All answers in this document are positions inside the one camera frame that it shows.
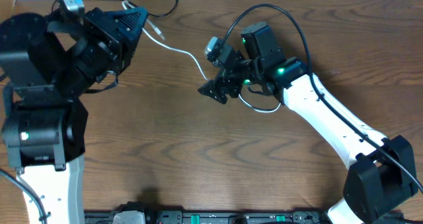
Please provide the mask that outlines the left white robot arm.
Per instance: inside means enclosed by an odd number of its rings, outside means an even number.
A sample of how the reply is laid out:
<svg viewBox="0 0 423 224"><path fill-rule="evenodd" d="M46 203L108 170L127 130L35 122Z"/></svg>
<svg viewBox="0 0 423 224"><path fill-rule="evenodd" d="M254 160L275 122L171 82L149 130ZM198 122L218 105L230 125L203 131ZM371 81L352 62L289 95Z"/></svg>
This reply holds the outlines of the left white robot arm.
<svg viewBox="0 0 423 224"><path fill-rule="evenodd" d="M81 95L120 75L135 54L148 13L15 15L1 24L6 119L1 130L31 223L84 223L85 128Z"/></svg>

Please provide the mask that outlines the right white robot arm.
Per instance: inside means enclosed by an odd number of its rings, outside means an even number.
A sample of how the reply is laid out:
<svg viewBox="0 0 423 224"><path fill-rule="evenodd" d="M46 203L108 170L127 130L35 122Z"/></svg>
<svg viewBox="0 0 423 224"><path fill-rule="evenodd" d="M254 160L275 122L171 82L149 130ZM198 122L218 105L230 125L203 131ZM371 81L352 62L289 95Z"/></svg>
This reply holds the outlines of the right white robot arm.
<svg viewBox="0 0 423 224"><path fill-rule="evenodd" d="M317 130L348 171L342 199L327 211L331 223L375 223L417 193L414 152L404 137L389 139L358 119L305 63L285 56L265 22L246 27L241 37L245 53L220 38L208 42L205 55L219 72L199 92L224 104L240 97L243 87L260 85L263 95Z"/></svg>

